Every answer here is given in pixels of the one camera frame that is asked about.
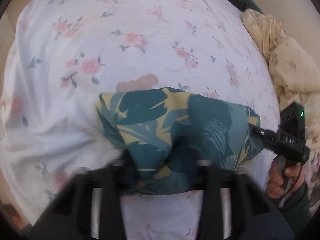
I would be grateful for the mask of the dark green right sleeve forearm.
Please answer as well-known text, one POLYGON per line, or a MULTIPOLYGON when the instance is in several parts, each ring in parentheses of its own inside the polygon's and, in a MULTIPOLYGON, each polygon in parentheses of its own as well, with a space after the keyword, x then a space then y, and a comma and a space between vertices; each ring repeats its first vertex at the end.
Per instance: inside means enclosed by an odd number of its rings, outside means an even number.
POLYGON ((304 183, 279 210, 293 230, 294 235, 297 235, 312 218, 309 209, 308 186, 304 183))

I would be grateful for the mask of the person's right hand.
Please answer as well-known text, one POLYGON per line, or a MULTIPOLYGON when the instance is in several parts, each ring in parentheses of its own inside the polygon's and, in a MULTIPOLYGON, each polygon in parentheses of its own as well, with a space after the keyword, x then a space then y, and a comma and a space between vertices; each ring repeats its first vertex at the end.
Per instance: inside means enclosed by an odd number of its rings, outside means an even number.
MULTIPOLYGON (((272 161, 268 175, 269 179, 267 182, 266 194, 271 199, 278 199, 283 196, 286 191, 282 188, 284 178, 278 171, 278 163, 276 159, 272 161)), ((295 166, 287 167, 284 170, 284 175, 293 180, 291 186, 292 189, 287 194, 287 196, 290 198, 304 184, 305 174, 303 167, 300 163, 295 166)))

